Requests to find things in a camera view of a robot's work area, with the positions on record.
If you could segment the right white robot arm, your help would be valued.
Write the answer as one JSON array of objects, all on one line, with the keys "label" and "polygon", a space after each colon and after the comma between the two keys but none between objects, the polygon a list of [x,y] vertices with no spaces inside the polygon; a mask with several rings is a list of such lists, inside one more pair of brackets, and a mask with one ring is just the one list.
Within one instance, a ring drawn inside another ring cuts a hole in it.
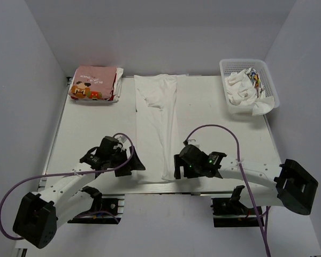
[{"label": "right white robot arm", "polygon": [[295,160],[280,165],[238,161],[221,152],[206,154],[194,145],[186,145],[174,156],[174,168],[175,179],[207,177],[255,184],[251,192],[245,186],[233,190],[228,205],[239,214],[255,202],[310,215],[318,188],[318,181]]}]

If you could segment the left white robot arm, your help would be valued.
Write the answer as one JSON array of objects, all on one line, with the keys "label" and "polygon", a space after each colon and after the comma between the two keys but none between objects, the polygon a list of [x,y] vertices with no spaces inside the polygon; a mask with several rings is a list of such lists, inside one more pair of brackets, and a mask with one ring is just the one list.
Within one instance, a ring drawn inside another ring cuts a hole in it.
[{"label": "left white robot arm", "polygon": [[100,145],[88,150],[68,174],[40,192],[27,193],[20,203],[13,231],[35,247],[46,247],[63,224],[74,218],[110,215],[102,205],[102,193],[89,186],[99,175],[116,177],[144,171],[135,147],[125,149],[116,136],[105,136]]}]

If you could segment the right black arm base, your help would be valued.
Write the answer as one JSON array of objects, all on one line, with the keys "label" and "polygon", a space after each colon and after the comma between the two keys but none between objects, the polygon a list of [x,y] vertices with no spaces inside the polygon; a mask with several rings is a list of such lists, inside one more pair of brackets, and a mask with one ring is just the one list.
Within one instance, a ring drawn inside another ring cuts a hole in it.
[{"label": "right black arm base", "polygon": [[215,228],[259,227],[254,208],[247,208],[229,198],[212,198],[210,207]]}]

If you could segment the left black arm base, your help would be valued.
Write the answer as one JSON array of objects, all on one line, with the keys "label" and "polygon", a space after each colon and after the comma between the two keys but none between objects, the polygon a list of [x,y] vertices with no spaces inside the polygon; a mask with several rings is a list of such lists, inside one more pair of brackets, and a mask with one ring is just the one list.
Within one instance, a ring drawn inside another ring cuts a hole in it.
[{"label": "left black arm base", "polygon": [[81,213],[68,221],[69,224],[113,224],[117,225],[123,215],[125,196],[104,195],[94,210]]}]

